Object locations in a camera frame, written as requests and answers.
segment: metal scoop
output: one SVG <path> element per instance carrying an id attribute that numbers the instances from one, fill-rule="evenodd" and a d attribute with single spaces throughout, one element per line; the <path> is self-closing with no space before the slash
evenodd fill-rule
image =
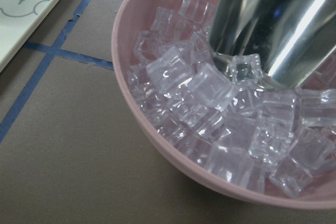
<path id="1" fill-rule="evenodd" d="M 219 0 L 209 37 L 217 68 L 226 55 L 260 55 L 270 90 L 300 86 L 336 48 L 336 0 Z"/>

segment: gray table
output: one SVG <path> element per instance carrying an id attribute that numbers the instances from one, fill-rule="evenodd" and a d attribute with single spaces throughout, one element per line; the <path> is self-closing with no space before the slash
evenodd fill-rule
<path id="1" fill-rule="evenodd" d="M 91 0 L 53 46 L 81 2 L 61 0 L 0 73 L 0 223 L 336 222 L 222 196 L 168 163 L 111 70 L 122 0 Z"/>

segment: stainless steel scoop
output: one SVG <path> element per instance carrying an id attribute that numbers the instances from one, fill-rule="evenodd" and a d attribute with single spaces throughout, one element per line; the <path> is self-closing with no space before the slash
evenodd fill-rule
<path id="1" fill-rule="evenodd" d="M 336 0 L 219 0 L 209 37 L 214 60 L 260 54 L 268 89 L 300 86 L 336 48 Z"/>

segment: shiny metal surface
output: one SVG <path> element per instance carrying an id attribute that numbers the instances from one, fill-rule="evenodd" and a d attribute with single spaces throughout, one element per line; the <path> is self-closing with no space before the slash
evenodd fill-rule
<path id="1" fill-rule="evenodd" d="M 225 55 L 260 54 L 262 82 L 295 88 L 336 47 L 336 0 L 219 0 L 209 37 L 215 63 Z"/>

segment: bowl rim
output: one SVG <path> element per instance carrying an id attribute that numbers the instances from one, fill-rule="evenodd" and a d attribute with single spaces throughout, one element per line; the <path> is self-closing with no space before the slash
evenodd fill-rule
<path id="1" fill-rule="evenodd" d="M 325 210 L 336 209 L 335 200 L 310 200 L 303 201 L 292 198 L 281 198 L 277 196 L 270 196 L 256 193 L 254 191 L 241 188 L 237 185 L 231 184 L 216 175 L 208 172 L 204 168 L 198 166 L 196 163 L 188 159 L 180 153 L 174 146 L 172 146 L 163 136 L 155 131 L 153 125 L 147 120 L 146 116 L 138 108 L 133 96 L 131 95 L 126 80 L 121 71 L 121 65 L 118 58 L 118 34 L 120 31 L 120 24 L 123 13 L 131 0 L 124 0 L 118 10 L 117 16 L 114 20 L 112 38 L 111 38 L 111 53 L 114 72 L 119 84 L 119 88 L 128 104 L 131 112 L 137 120 L 139 126 L 144 131 L 146 136 L 154 147 L 163 155 L 171 164 L 178 170 L 183 172 L 186 176 L 195 180 L 199 184 L 214 190 L 222 195 L 245 200 L 263 205 L 272 205 L 276 207 L 305 209 L 305 210 Z"/>

